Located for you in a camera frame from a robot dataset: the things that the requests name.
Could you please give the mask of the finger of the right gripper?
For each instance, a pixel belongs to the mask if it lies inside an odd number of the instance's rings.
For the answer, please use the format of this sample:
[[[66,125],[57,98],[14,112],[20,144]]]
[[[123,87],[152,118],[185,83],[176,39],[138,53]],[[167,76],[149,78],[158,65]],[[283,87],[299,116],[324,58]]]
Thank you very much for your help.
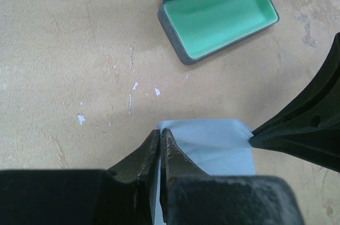
[[[339,171],[339,34],[311,82],[253,131],[250,145]]]

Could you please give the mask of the light blue cleaning cloth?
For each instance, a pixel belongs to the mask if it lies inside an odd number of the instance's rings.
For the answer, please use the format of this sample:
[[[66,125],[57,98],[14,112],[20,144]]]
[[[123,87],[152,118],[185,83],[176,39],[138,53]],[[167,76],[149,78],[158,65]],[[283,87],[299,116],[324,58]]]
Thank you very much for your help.
[[[178,147],[210,176],[254,176],[251,153],[251,129],[237,119],[168,120],[158,124],[161,137],[169,129]],[[155,224],[166,224],[159,202],[155,207]]]

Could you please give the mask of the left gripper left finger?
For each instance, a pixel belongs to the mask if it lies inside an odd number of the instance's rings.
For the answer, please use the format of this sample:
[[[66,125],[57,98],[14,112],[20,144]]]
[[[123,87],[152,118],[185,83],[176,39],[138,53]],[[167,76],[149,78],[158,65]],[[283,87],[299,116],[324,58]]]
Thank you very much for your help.
[[[153,224],[159,141],[106,170],[1,171],[1,224]]]

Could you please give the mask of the grey glasses case green lining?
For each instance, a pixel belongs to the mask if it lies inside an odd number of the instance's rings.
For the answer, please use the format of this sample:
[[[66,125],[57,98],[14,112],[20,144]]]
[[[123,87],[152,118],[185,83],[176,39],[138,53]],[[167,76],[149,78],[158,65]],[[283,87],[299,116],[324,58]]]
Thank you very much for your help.
[[[162,0],[158,19],[185,65],[279,21],[272,0]]]

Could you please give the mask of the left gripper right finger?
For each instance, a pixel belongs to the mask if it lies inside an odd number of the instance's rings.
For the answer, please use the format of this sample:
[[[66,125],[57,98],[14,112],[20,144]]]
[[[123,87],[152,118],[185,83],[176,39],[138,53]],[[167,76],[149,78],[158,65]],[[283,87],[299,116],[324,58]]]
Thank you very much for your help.
[[[290,186],[274,176],[210,176],[161,133],[160,205],[166,224],[304,224]]]

